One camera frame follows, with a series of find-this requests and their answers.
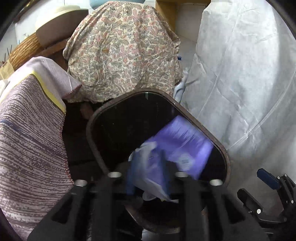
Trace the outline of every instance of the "blue handle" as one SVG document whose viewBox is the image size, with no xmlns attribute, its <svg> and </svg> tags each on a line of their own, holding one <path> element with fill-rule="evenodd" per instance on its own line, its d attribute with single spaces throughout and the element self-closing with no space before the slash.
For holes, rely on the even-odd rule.
<svg viewBox="0 0 296 241">
<path fill-rule="evenodd" d="M 281 187 L 279 180 L 263 168 L 260 168 L 257 171 L 257 177 L 260 178 L 272 190 L 277 190 Z"/>
</svg>

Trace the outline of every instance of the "paisley fabric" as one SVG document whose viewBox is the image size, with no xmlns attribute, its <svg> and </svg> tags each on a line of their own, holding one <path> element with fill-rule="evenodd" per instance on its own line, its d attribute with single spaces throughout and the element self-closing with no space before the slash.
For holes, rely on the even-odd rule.
<svg viewBox="0 0 296 241">
<path fill-rule="evenodd" d="M 109 1 L 88 15 L 63 56 L 82 83 L 70 102 L 103 102 L 135 88 L 173 93 L 182 78 L 179 38 L 151 6 Z"/>
</svg>

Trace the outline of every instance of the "yellow fabric trim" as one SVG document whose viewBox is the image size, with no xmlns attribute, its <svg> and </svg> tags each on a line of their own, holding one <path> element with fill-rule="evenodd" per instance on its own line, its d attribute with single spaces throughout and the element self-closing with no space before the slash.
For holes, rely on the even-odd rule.
<svg viewBox="0 0 296 241">
<path fill-rule="evenodd" d="M 17 85 L 19 84 L 21 81 L 23 81 L 28 75 L 33 74 L 37 80 L 39 81 L 44 93 L 47 95 L 48 98 L 51 99 L 51 101 L 58 107 L 61 109 L 62 112 L 66 113 L 66 108 L 64 105 L 61 104 L 61 102 L 59 102 L 57 100 L 57 98 L 47 89 L 44 81 L 42 80 L 41 76 L 32 70 L 27 70 L 24 71 L 22 73 L 22 75 L 20 76 L 20 78 L 11 80 L 10 83 L 8 84 L 8 86 L 5 88 L 4 92 L 2 93 L 1 97 L 0 97 L 0 103 L 3 101 L 3 99 L 5 99 L 5 97 L 8 95 L 8 93 Z"/>
</svg>

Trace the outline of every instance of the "striped cloth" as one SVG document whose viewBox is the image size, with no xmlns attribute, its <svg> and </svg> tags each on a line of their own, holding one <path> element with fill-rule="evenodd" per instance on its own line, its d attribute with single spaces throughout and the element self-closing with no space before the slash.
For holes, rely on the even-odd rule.
<svg viewBox="0 0 296 241">
<path fill-rule="evenodd" d="M 0 98 L 0 207 L 26 240 L 73 185 L 61 98 L 80 83 L 43 57 L 31 59 L 9 81 Z"/>
</svg>

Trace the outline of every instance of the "dark floor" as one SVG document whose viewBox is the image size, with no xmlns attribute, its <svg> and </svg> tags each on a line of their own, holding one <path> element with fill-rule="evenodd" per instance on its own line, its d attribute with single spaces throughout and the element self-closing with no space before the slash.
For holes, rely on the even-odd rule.
<svg viewBox="0 0 296 241">
<path fill-rule="evenodd" d="M 72 179 L 96 181 L 102 175 L 95 157 L 86 140 L 86 125 L 88 120 L 80 113 L 80 103 L 66 103 L 66 118 L 62 132 L 65 144 L 70 174 Z M 101 103 L 92 104 L 95 111 Z"/>
</svg>

